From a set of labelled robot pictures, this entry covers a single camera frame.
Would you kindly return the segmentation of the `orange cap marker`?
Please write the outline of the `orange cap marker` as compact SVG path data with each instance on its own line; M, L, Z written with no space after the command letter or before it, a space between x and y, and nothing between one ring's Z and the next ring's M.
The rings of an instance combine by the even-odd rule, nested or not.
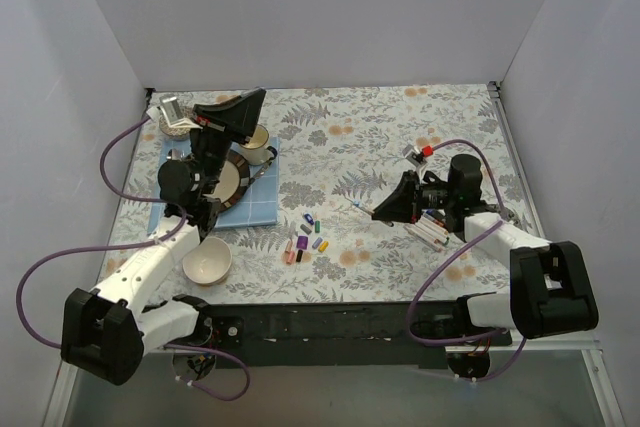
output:
M439 252L443 248L443 244L430 233L422 230L416 225L409 225L407 230L414 236L421 239L424 243L429 245L434 251Z

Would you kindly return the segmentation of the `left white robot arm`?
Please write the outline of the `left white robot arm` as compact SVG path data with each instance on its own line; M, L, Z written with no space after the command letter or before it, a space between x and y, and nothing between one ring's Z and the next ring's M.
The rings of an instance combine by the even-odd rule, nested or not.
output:
M144 355L172 341L205 345L213 324L205 301L178 295L148 309L150 296L216 224L213 193L233 144L258 125L266 91L255 88L214 105L197 104L190 121L191 152L158 171L165 215L143 247L89 291L75 289L64 305L61 358L114 385L128 381Z

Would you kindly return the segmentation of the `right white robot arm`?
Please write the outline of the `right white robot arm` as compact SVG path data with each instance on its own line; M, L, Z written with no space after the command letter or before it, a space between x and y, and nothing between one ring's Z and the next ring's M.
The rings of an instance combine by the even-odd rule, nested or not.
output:
M458 154L448 176L408 170L374 210L372 220L415 225L428 210L441 210L448 232L477 246L509 271L506 294L471 294L457 299L453 344L475 344L515 330L525 339L590 331L599 312L584 258L571 241L551 242L506 222L482 198L480 160Z

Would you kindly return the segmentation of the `pink pen cap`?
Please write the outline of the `pink pen cap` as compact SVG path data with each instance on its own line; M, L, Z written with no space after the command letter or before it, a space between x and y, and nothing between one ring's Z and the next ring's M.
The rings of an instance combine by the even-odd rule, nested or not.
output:
M292 264L296 259L296 252L294 250L291 250L287 253L287 257L286 257L286 263L287 264Z

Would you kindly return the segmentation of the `yellow cap marker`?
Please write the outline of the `yellow cap marker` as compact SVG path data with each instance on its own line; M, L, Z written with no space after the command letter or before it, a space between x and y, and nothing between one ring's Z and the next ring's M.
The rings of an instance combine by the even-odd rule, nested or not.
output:
M449 242L449 233L446 229L434 223L431 220L420 219L417 222L417 226L420 226L426 231L432 233L432 235L438 239L442 244L447 244Z

